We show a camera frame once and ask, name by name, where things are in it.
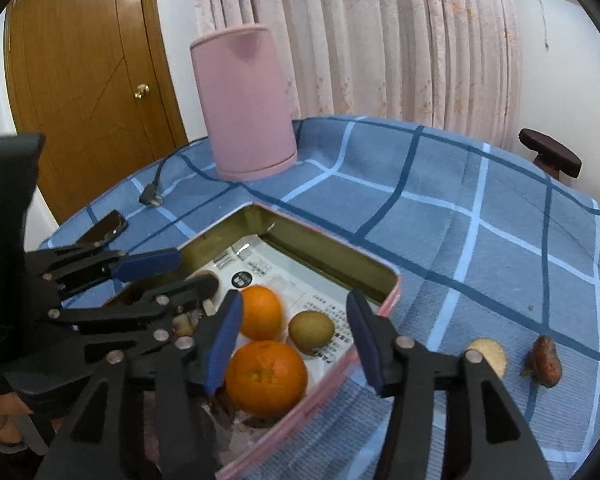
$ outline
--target floral curtain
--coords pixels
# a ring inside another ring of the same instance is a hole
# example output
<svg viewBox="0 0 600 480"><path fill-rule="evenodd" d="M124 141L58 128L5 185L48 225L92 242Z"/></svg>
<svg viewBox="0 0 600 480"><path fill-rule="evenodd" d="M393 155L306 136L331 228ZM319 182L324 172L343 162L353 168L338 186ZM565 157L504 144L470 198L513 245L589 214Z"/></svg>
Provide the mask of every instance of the floral curtain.
<svg viewBox="0 0 600 480"><path fill-rule="evenodd" d="M196 0L201 35L273 33L293 117L416 121L508 148L520 51L513 0Z"/></svg>

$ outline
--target door knob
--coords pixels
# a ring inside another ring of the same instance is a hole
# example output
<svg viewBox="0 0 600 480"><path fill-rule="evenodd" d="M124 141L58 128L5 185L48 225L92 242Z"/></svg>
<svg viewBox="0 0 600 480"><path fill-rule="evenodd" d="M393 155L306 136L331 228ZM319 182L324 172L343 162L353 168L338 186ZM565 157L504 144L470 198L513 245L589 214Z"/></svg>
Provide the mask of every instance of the door knob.
<svg viewBox="0 0 600 480"><path fill-rule="evenodd" d="M142 99L145 95L149 95L149 91L149 85L140 83L136 86L136 93L134 95L136 99Z"/></svg>

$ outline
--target orange fruit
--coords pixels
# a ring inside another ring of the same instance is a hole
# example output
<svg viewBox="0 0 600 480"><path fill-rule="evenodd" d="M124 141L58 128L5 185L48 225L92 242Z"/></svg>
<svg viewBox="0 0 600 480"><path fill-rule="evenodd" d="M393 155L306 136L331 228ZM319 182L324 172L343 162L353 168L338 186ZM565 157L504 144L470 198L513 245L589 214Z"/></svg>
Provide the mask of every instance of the orange fruit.
<svg viewBox="0 0 600 480"><path fill-rule="evenodd" d="M229 361L226 390L238 408L257 418L284 415L306 390L304 361L280 341L253 341Z"/></svg>
<svg viewBox="0 0 600 480"><path fill-rule="evenodd" d="M277 339L283 328L282 305L266 286L248 286L242 291L242 332L249 339Z"/></svg>

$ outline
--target blue plaid tablecloth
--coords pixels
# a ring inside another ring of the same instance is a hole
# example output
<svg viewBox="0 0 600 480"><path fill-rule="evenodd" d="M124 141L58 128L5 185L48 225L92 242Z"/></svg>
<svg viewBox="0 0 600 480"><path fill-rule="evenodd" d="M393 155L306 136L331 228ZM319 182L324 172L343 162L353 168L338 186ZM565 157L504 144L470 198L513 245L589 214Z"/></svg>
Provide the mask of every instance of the blue plaid tablecloth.
<svg viewBox="0 0 600 480"><path fill-rule="evenodd" d="M263 202L399 267L401 333L459 354L478 337L505 348L504 384L554 477L569 478L600 438L600 207L531 163L473 139L417 124L324 117L294 124L298 163L236 184L218 179L209 144L164 167L161 207L138 196L155 165L120 182L43 246L74 242L112 209L129 222L112 248L178 246L241 205ZM67 306L99 306L107 282ZM551 390L520 376L526 352L551 335L562 381ZM353 371L334 398L249 479L372 478L391 410ZM436 399L430 478L440 476L444 399Z"/></svg>

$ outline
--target door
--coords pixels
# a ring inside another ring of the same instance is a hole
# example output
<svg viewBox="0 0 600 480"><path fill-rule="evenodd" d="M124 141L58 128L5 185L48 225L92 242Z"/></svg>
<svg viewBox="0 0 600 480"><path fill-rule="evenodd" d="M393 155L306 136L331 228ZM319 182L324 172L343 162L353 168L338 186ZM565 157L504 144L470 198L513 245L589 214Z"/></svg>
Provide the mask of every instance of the door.
<svg viewBox="0 0 600 480"><path fill-rule="evenodd" d="M58 222L186 142L170 129L141 0L14 0L6 34L16 128L46 135L39 186Z"/></svg>

